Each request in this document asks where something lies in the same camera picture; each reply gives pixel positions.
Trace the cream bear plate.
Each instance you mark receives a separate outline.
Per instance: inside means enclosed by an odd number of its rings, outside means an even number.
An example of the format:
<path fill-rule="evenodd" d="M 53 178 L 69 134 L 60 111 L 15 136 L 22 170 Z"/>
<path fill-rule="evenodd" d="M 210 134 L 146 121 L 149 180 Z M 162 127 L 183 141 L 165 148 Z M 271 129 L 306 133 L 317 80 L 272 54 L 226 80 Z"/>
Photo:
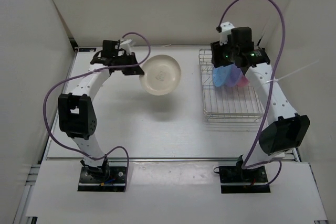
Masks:
<path fill-rule="evenodd" d="M 144 75 L 139 77 L 141 87 L 149 94 L 161 96 L 173 92 L 182 77 L 179 63 L 169 55 L 156 55 L 142 66 Z"/>

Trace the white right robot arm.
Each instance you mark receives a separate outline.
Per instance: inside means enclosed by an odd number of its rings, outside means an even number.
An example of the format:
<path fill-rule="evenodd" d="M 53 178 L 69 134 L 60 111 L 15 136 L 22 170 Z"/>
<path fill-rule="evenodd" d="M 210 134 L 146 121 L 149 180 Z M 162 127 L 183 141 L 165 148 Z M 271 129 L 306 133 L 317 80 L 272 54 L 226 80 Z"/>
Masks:
<path fill-rule="evenodd" d="M 236 177 L 247 182 L 256 169 L 275 156 L 300 146 L 310 120 L 307 115 L 300 115 L 284 95 L 274 78 L 275 66 L 265 49 L 254 45 L 250 27 L 236 28 L 225 22 L 217 30 L 219 41 L 211 43 L 213 67 L 239 70 L 254 88 L 265 111 L 256 140 L 236 165 Z"/>

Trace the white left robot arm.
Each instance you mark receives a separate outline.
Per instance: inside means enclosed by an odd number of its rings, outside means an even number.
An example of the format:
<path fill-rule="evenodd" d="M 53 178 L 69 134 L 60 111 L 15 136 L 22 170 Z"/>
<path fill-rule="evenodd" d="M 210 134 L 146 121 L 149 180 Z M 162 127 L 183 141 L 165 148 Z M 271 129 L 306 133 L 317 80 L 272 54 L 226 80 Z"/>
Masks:
<path fill-rule="evenodd" d="M 71 92 L 58 97 L 59 128 L 84 153 L 81 164 L 98 182 L 108 180 L 110 169 L 95 137 L 97 117 L 92 102 L 114 71 L 122 71 L 125 76 L 144 75 L 131 51 L 132 45 L 131 39 L 104 40 L 102 50 L 90 61 L 88 75 Z"/>

